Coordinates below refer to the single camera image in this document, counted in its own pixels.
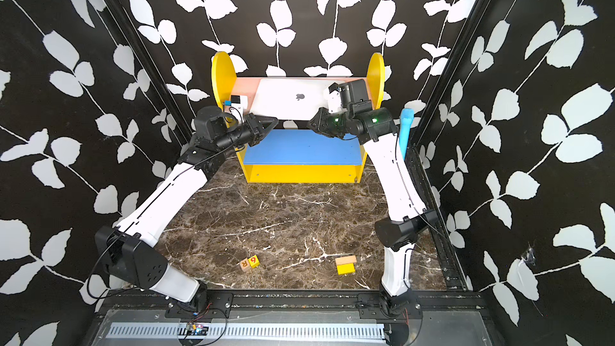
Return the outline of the silver laptop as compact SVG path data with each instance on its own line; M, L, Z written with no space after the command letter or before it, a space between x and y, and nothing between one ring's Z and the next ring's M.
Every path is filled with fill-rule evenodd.
M319 78L263 78L250 112L279 120L310 120L321 107L328 107L328 88L333 80Z

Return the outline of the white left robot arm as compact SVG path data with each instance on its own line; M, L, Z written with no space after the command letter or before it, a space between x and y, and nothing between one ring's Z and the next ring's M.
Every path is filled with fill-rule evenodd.
M216 106L202 108L187 149L168 178L127 218L95 234L99 258L94 269L203 312L208 306L207 285L169 264L155 245L185 203L214 177L229 152L256 146L277 124L274 117L236 118Z

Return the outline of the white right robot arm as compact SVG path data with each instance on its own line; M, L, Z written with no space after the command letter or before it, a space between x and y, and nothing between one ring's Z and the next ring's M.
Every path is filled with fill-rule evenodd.
M384 246L381 285L388 296L402 296L411 289L409 261L418 236L429 221L427 205L408 172L390 112L381 108L350 115L331 113L322 107L308 126L329 138L357 137L376 168L389 211L387 218L375 223L376 235Z

